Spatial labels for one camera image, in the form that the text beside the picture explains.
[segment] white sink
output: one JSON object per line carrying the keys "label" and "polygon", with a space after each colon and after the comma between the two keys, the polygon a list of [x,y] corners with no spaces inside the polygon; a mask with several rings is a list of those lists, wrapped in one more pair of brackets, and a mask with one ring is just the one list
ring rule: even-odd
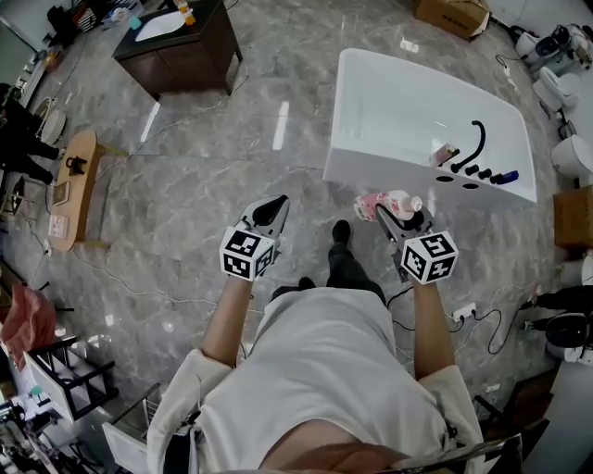
{"label": "white sink", "polygon": [[[432,168],[430,155],[445,143],[461,162],[480,141],[471,163],[493,174],[517,170],[504,185]],[[514,106],[434,69],[358,49],[342,51],[335,92],[327,181],[381,191],[396,189],[447,204],[491,207],[536,202],[536,176],[523,117]]]}
{"label": "white sink", "polygon": [[184,23],[185,20],[180,11],[174,11],[167,15],[156,17],[155,19],[148,21],[148,23],[142,27],[140,32],[136,35],[136,42],[154,38],[161,34],[173,33],[174,31],[179,30]]}

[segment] power strip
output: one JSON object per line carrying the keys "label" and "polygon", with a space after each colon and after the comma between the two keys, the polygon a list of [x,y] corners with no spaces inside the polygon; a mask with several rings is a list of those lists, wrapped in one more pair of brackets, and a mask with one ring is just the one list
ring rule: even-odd
{"label": "power strip", "polygon": [[464,319],[471,318],[475,314],[475,309],[476,309],[475,303],[470,303],[467,306],[464,306],[456,311],[453,311],[451,318],[455,322],[458,322],[459,320],[461,320],[461,318],[464,318]]}

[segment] spray bottle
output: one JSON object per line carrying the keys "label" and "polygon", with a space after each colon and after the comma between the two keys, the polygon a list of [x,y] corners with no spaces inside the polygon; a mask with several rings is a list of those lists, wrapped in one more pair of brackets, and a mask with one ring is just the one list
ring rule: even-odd
{"label": "spray bottle", "polygon": [[186,25],[191,26],[196,23],[196,19],[194,18],[194,15],[192,15],[192,10],[185,0],[175,0],[175,4],[179,8],[179,11],[182,12]]}
{"label": "spray bottle", "polygon": [[375,222],[375,206],[382,204],[400,220],[410,220],[414,213],[423,207],[423,200],[418,196],[410,196],[405,191],[389,191],[387,193],[367,194],[354,201],[354,212],[357,217],[368,222]]}

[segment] black knob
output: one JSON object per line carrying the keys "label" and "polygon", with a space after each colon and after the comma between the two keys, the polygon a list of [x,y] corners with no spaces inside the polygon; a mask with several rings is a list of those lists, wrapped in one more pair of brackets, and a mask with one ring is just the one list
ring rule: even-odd
{"label": "black knob", "polygon": [[492,176],[492,169],[486,168],[484,171],[480,171],[478,173],[478,178],[480,180],[485,180],[486,178],[490,178]]}
{"label": "black knob", "polygon": [[465,174],[468,176],[472,176],[474,173],[477,173],[480,170],[480,167],[477,165],[472,165],[469,168],[465,169]]}

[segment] white cap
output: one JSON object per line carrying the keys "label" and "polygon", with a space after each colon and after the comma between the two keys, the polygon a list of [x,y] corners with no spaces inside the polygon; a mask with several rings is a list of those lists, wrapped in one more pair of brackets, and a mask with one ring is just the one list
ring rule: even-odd
{"label": "white cap", "polygon": [[405,212],[418,212],[423,208],[423,200],[418,196],[407,196],[399,202],[401,210]]}

